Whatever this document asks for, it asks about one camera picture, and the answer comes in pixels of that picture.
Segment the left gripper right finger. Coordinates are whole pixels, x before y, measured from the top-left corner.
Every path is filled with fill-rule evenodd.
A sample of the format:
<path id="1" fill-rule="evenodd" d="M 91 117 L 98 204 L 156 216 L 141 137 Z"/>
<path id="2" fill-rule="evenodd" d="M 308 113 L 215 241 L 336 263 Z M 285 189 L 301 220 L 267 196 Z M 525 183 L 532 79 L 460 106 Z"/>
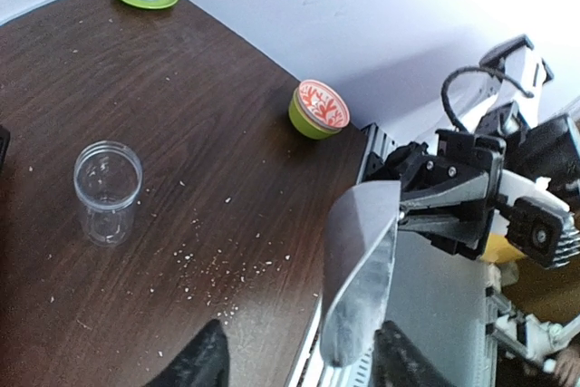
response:
<path id="1" fill-rule="evenodd" d="M 451 387 L 453 383 L 427 359 L 393 321 L 375 331 L 372 386 Z"/>

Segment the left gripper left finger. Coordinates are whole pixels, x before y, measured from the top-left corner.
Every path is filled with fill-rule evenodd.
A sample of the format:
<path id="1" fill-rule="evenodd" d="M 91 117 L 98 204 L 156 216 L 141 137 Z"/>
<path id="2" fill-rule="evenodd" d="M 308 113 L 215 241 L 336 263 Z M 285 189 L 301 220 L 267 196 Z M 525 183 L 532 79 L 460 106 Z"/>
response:
<path id="1" fill-rule="evenodd" d="M 208 321 L 146 386 L 227 387 L 230 354 L 218 319 Z"/>

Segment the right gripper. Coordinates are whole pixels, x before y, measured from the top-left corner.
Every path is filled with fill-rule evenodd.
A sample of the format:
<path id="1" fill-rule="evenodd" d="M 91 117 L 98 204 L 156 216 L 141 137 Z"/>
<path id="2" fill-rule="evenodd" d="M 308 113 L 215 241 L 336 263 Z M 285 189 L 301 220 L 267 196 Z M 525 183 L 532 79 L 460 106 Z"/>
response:
<path id="1" fill-rule="evenodd" d="M 399 230 L 417 233 L 450 255 L 476 260 L 487 245 L 507 144 L 465 131 L 439 129 L 437 135 L 435 155 L 418 142 L 384 159 L 371 153 L 362 181 L 398 181 Z"/>

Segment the metal scoop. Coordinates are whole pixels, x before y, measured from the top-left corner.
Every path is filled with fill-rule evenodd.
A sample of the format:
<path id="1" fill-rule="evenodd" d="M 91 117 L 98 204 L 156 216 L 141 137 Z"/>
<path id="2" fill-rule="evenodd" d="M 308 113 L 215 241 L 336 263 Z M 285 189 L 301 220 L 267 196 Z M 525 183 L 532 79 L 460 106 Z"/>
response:
<path id="1" fill-rule="evenodd" d="M 401 184 L 370 181 L 346 190 L 325 225 L 322 326 L 325 364 L 346 367 L 373 344 L 386 315 L 395 262 Z"/>

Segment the clear plastic jar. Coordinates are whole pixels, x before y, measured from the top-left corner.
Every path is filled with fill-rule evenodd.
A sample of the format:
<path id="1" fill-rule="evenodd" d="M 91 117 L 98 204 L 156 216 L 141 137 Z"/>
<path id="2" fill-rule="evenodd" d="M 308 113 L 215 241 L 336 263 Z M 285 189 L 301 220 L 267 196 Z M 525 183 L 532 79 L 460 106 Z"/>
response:
<path id="1" fill-rule="evenodd" d="M 117 141 L 94 142 L 78 155 L 72 181 L 85 236 L 101 247 L 126 241 L 143 182 L 137 154 Z"/>

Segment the black three-compartment candy bin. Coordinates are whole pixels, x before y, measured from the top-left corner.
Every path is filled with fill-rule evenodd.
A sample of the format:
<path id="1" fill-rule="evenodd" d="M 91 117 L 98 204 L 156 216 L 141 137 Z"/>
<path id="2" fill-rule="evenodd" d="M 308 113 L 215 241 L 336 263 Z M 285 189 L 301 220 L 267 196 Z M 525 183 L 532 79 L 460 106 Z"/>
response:
<path id="1" fill-rule="evenodd" d="M 5 165 L 5 157 L 8 151 L 10 139 L 10 131 L 4 126 L 0 126 L 0 170 L 2 170 Z"/>

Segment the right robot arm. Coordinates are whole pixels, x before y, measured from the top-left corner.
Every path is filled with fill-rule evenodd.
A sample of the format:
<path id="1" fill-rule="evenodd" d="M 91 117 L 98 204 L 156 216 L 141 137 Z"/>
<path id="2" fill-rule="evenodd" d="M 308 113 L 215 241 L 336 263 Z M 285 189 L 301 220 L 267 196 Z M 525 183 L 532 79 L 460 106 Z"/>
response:
<path id="1" fill-rule="evenodd" d="M 579 130 L 566 113 L 547 121 L 534 113 L 554 75 L 525 35 L 494 47 L 472 71 L 486 75 L 483 92 L 495 98 L 475 127 L 451 105 L 450 86 L 470 72 L 461 67 L 441 85 L 451 126 L 437 131 L 436 151 L 412 142 L 386 157 L 371 153 L 362 180 L 398 181 L 400 229 L 449 254 L 482 258 L 502 218 L 512 247 L 544 268 L 565 266 L 579 253 Z"/>

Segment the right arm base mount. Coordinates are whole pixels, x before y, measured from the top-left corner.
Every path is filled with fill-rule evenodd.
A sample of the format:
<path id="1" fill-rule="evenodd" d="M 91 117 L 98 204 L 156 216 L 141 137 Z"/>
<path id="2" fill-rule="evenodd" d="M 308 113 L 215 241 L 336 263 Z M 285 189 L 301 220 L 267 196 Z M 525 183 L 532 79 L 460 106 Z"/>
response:
<path id="1" fill-rule="evenodd" d="M 404 144 L 394 140 L 376 123 L 367 125 L 362 129 L 362 132 L 366 136 L 366 146 L 356 183 L 373 180 L 372 175 L 377 171 L 380 172 L 377 180 L 400 180 L 401 176 L 396 175 L 393 169 L 382 170 L 382 167 L 389 156 L 398 148 L 404 147 Z"/>

